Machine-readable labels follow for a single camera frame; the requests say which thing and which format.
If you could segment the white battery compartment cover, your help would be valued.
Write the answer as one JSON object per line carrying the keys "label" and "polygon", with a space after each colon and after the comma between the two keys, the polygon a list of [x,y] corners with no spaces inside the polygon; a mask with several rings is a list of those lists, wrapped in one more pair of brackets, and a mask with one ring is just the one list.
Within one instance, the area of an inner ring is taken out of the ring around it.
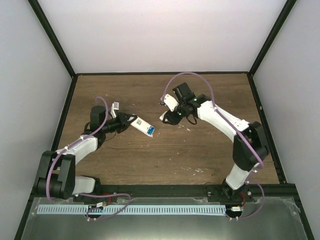
{"label": "white battery compartment cover", "polygon": [[166,111],[164,112],[159,119],[165,123],[165,124],[169,124],[170,123],[170,111]]}

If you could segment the white remote control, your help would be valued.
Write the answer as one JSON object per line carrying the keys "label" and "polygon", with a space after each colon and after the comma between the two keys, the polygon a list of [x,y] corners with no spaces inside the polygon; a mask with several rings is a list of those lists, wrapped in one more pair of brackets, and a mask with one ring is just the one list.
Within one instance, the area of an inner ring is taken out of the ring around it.
{"label": "white remote control", "polygon": [[148,122],[146,122],[145,120],[143,120],[142,118],[137,117],[137,119],[131,123],[131,126],[136,128],[141,133],[147,135],[148,137],[151,137],[151,138],[153,137],[153,134],[152,135],[147,134],[148,128],[152,125],[149,124]]}

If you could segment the blue battery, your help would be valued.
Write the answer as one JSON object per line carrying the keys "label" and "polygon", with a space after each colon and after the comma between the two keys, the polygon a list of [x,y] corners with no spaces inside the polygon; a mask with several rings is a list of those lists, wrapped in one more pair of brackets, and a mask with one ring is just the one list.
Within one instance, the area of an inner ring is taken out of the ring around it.
{"label": "blue battery", "polygon": [[147,130],[147,134],[148,134],[149,136],[152,136],[154,130],[155,130],[155,128],[154,128],[153,126],[150,126],[150,127],[148,128],[148,130]]}

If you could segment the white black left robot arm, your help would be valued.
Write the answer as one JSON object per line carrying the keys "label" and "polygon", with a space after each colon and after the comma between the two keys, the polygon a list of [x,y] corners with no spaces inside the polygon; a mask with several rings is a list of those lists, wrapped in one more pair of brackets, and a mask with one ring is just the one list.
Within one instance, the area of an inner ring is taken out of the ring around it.
{"label": "white black left robot arm", "polygon": [[94,106],[90,122],[76,141],[59,150],[43,152],[32,187],[34,194],[63,200],[84,194],[91,202],[101,198],[102,189],[96,185],[98,179],[76,176],[76,165],[102,146],[106,134],[121,133],[138,118],[135,114],[116,112],[107,119],[108,114],[104,106]]}

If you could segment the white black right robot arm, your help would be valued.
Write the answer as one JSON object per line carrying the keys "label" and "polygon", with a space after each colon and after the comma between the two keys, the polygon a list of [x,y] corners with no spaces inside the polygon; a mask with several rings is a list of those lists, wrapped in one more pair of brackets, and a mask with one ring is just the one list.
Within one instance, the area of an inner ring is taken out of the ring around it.
{"label": "white black right robot arm", "polygon": [[223,180],[221,191],[225,200],[236,200],[248,177],[263,167],[263,161],[270,153],[262,124],[233,116],[217,106],[212,97],[195,95],[185,82],[173,92],[175,96],[164,93],[160,99],[160,104],[168,107],[160,117],[163,123],[175,126],[183,118],[193,117],[193,125],[198,120],[205,121],[231,140],[234,165]]}

